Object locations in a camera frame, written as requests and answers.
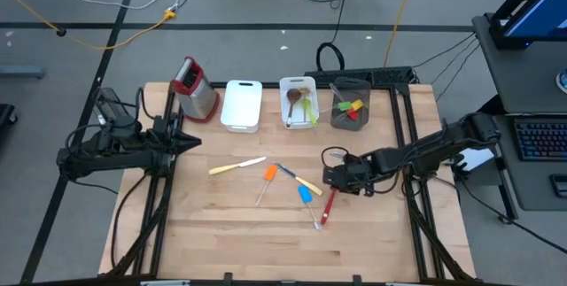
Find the black backlit keyboard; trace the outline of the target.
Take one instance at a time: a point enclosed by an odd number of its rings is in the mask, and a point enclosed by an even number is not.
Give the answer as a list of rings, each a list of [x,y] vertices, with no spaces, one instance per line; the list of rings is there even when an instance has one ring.
[[[521,160],[567,162],[567,118],[516,117],[512,128]]]

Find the brown wooden spoon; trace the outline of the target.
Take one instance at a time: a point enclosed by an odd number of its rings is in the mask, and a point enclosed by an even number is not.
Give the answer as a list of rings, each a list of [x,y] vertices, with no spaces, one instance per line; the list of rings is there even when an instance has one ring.
[[[287,99],[288,99],[290,105],[289,105],[289,110],[288,110],[288,115],[287,115],[287,118],[286,118],[285,125],[286,125],[287,128],[290,128],[291,123],[292,123],[292,115],[293,115],[294,106],[301,99],[302,94],[298,89],[289,89],[286,93],[286,96],[287,96]]]

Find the gold metal spoon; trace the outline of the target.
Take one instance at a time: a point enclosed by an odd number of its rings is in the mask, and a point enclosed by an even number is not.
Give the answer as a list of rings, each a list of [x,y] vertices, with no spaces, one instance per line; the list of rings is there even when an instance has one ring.
[[[302,88],[299,90],[299,92],[301,94],[301,105],[304,110],[304,120],[310,122],[311,113],[312,113],[311,99],[310,99],[311,90],[307,88]]]

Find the red spatula clear handle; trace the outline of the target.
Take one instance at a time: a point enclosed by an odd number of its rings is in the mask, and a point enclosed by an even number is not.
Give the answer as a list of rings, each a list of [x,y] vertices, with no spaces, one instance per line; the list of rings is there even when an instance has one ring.
[[[333,111],[331,113],[331,124],[335,127],[343,127],[343,126],[350,126],[355,124],[358,121],[358,113],[357,112],[340,112],[340,111]]]

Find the yellow spatula clear handle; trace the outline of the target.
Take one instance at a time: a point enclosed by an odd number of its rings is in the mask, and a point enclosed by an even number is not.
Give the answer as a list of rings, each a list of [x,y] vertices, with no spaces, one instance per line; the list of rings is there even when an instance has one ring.
[[[339,89],[333,83],[330,84],[330,89],[333,91],[334,95],[338,98],[339,102],[349,102],[346,100],[346,97],[339,91]],[[352,109],[349,110],[349,112],[357,112],[359,109],[363,107],[363,102],[360,99],[350,103],[352,104]]]

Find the black computer monitor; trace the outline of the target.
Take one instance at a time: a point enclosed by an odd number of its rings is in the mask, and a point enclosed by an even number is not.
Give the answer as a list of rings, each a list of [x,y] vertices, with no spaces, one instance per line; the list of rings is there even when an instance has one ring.
[[[522,50],[535,42],[567,42],[567,0],[505,0],[486,18],[499,50]]]

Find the white paper sheet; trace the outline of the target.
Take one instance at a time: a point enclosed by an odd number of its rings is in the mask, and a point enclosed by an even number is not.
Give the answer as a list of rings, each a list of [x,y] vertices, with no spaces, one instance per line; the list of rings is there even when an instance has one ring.
[[[493,119],[484,114],[468,115],[452,123],[443,121],[442,131],[449,149],[441,165],[466,172],[494,158],[492,149],[501,136]]]

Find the red silicone spoon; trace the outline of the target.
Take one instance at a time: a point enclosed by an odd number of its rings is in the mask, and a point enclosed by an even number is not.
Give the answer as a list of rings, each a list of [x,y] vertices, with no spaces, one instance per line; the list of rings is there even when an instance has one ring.
[[[330,211],[331,211],[335,196],[337,195],[337,192],[338,191],[336,189],[334,189],[334,188],[331,189],[330,195],[327,199],[327,203],[326,203],[325,208],[323,210],[321,221],[320,221],[322,226],[324,226],[326,224],[326,222],[328,221],[328,219],[330,217]]]

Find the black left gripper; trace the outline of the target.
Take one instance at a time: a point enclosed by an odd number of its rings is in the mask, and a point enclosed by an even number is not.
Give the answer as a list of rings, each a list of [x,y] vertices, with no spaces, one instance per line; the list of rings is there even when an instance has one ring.
[[[176,155],[173,152],[171,139],[171,125],[168,120],[158,115],[154,118],[150,129],[150,137],[153,140],[151,149],[151,173],[155,176],[169,176],[175,168]],[[183,154],[201,144],[201,140],[193,135],[187,135],[183,131],[176,131],[176,153]]]

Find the lime green silicone spoon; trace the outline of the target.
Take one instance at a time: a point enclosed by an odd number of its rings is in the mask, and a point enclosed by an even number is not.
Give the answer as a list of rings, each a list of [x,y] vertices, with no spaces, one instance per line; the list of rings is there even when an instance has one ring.
[[[317,118],[314,115],[311,100],[309,98],[305,97],[302,104],[303,104],[303,107],[304,107],[305,114],[309,118],[311,125],[315,128],[318,125],[318,121],[317,121]]]

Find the gray computer desk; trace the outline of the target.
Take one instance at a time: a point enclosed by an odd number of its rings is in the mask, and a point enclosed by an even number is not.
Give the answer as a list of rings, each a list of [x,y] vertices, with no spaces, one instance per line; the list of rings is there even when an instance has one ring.
[[[567,94],[556,76],[567,69],[567,43],[535,42],[525,50],[499,50],[484,16],[472,19],[502,109],[494,115],[502,153],[517,204],[524,211],[567,212],[567,197],[555,193],[553,174],[567,175]],[[520,156],[519,122],[551,127],[565,157],[528,159]]]

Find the white plastic bin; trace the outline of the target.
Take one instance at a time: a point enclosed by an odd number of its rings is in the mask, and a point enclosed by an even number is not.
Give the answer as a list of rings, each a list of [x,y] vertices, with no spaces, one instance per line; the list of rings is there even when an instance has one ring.
[[[262,102],[259,81],[229,81],[221,109],[221,123],[229,132],[253,134],[258,131]]]
[[[317,118],[317,121],[319,120],[320,113],[319,113],[318,96],[315,86],[315,80],[311,77],[306,77],[306,76],[284,77],[279,81],[279,90],[280,90],[280,104],[281,104],[281,119],[283,122],[283,126],[285,128],[287,128],[285,122],[290,105],[286,93],[289,89],[300,90],[302,88],[307,88],[311,90],[310,99],[313,107],[313,112],[315,117]],[[311,122],[304,120],[304,110],[301,105],[301,99],[300,99],[294,106],[291,127],[287,129],[296,130],[296,129],[308,129],[308,128],[313,128],[313,126],[311,125]]]

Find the steel box grater red trim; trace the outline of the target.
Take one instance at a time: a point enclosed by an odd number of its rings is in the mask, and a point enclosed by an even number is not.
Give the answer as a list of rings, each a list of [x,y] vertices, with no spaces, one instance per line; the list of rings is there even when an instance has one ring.
[[[211,86],[203,68],[187,56],[178,73],[170,82],[184,116],[194,122],[208,122],[220,102],[219,93]]]

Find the black aluminium table frame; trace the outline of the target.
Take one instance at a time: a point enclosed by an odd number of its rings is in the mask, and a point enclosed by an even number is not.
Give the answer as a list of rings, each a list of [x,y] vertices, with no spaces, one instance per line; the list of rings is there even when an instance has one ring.
[[[434,275],[431,247],[416,256],[408,204],[401,184],[382,182],[373,197],[337,194],[324,226],[321,217],[330,191],[311,204],[321,226],[317,231],[302,203],[299,183],[277,168],[259,206],[255,201],[264,173],[280,163],[297,176],[320,185],[322,170],[334,158],[329,147],[354,154],[395,146],[439,130],[439,116],[429,86],[414,86],[415,118],[405,100],[388,90],[370,97],[369,123],[359,132],[330,125],[328,112],[317,127],[291,131],[281,119],[280,94],[265,89],[260,128],[253,134],[229,132],[218,119],[185,122],[186,133],[202,144],[177,159],[164,235],[151,238],[142,269],[166,279],[346,282],[415,282]],[[208,171],[266,157],[251,166],[216,175]]]

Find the gray furniture foot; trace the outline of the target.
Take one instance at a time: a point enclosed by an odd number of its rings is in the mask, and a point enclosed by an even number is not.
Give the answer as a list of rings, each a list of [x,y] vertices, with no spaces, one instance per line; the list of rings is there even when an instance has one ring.
[[[0,78],[17,77],[17,78],[42,79],[44,76],[45,76],[45,70],[40,66],[0,65]]]

